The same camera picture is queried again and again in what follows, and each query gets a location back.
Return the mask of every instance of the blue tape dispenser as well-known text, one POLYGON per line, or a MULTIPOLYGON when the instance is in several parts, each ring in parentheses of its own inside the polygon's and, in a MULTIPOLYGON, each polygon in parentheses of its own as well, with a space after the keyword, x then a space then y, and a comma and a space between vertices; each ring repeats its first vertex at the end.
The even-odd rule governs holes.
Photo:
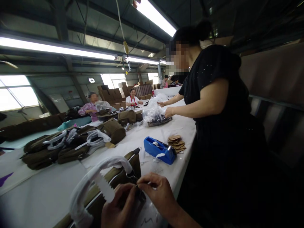
POLYGON ((158 157, 159 160, 162 160, 164 163, 172 165, 174 159, 176 158, 175 150, 163 142, 160 142, 151 137, 145 138, 143 141, 145 146, 145 151, 152 155, 153 157, 157 157, 159 154, 165 154, 164 156, 158 157))

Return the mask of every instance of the hand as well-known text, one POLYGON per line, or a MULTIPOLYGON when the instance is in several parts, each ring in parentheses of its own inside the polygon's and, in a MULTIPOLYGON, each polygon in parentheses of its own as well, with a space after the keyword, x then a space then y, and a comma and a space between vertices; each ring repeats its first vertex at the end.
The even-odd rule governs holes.
POLYGON ((142 176, 137 184, 149 196, 159 213, 169 223, 178 216, 180 206, 174 199, 170 184, 165 177, 151 172, 142 176))
POLYGON ((165 106, 164 102, 158 102, 157 103, 161 108, 165 106))
POLYGON ((171 117, 171 116, 174 116, 174 115, 175 115, 174 107, 167 107, 165 117, 168 118, 168 117, 171 117))
POLYGON ((136 187, 134 184, 119 184, 115 188, 112 202, 105 203, 101 213, 101 227, 126 227, 134 203, 136 187), (124 192, 130 190, 123 209, 118 208, 118 201, 124 192))

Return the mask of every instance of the ceiling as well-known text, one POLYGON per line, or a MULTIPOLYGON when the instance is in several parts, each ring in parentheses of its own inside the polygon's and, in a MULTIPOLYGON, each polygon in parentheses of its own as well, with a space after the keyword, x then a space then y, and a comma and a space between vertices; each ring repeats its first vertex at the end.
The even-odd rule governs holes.
MULTIPOLYGON (((233 37, 235 53, 267 50, 304 36, 303 0, 153 0, 150 1, 176 28, 208 18, 216 38, 233 37)), ((118 0, 122 28, 130 54, 165 57, 170 36, 137 11, 130 0, 118 0)), ((0 3, 0 33, 59 42, 124 54, 115 0, 15 0, 0 3)), ((16 65, 110 67, 121 62, 0 49, 0 60, 16 65)))

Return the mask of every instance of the electrical cord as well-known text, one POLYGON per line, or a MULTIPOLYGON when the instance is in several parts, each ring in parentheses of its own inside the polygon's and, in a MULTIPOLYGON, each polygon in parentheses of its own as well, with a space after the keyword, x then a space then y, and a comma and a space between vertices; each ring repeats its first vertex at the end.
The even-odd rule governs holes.
POLYGON ((129 59, 129 48, 128 48, 128 44, 126 42, 126 40, 124 39, 124 32, 123 32, 123 27, 121 25, 121 19, 120 19, 120 12, 119 12, 119 5, 118 5, 118 0, 116 0, 116 5, 117 5, 117 11, 118 11, 118 18, 119 18, 119 24, 120 24, 120 29, 121 29, 121 33, 123 35, 123 48, 124 48, 124 52, 126 53, 127 55, 127 64, 128 64, 128 67, 129 67, 129 71, 131 71, 131 64, 130 62, 128 61, 129 59))

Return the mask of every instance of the white tabletop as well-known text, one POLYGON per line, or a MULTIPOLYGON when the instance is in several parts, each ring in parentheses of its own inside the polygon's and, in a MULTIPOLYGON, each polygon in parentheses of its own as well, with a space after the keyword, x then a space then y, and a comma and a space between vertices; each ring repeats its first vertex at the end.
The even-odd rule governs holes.
MULTIPOLYGON (((184 104, 182 100, 172 106, 184 104)), ((20 227, 20 225, 31 228, 53 227, 67 214, 69 195, 85 175, 85 170, 91 169, 106 157, 125 156, 137 147, 142 148, 140 151, 141 174, 145 175, 152 171, 165 176, 171 185, 174 196, 177 198, 190 159, 190 148, 195 135, 196 128, 193 119, 182 116, 173 116, 172 121, 156 127, 133 127, 126 132, 126 137, 115 148, 99 148, 81 162, 74 161, 63 165, 52 165, 37 172, 22 184, 1 196, 2 203, 9 207, 6 217, 14 221, 12 227, 20 227), (153 161, 153 157, 144 151, 143 141, 147 136, 166 143, 170 135, 176 134, 182 136, 187 149, 177 155, 172 165, 162 161, 153 161)), ((107 173, 108 170, 103 170, 102 174, 107 173)), ((141 220, 148 218, 146 216, 150 211, 148 209, 145 211, 146 207, 140 213, 140 219, 136 224, 141 224, 141 220)), ((161 219, 158 222, 147 223, 143 227, 156 227, 160 224, 161 219)))

